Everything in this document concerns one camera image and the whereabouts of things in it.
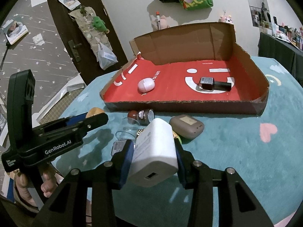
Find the person's left hand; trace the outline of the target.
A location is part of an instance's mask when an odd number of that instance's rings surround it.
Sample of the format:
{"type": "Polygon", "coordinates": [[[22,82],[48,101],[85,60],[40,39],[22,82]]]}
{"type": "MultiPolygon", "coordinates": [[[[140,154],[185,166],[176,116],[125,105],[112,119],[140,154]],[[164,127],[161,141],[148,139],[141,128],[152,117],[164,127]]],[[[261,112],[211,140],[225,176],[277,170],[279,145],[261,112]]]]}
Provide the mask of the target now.
{"type": "Polygon", "coordinates": [[[51,164],[42,167],[37,176],[38,182],[41,182],[41,179],[42,184],[35,189],[30,179],[24,173],[18,171],[14,178],[16,198],[31,207],[41,208],[43,200],[49,198],[58,186],[55,173],[55,168],[51,164]]]}

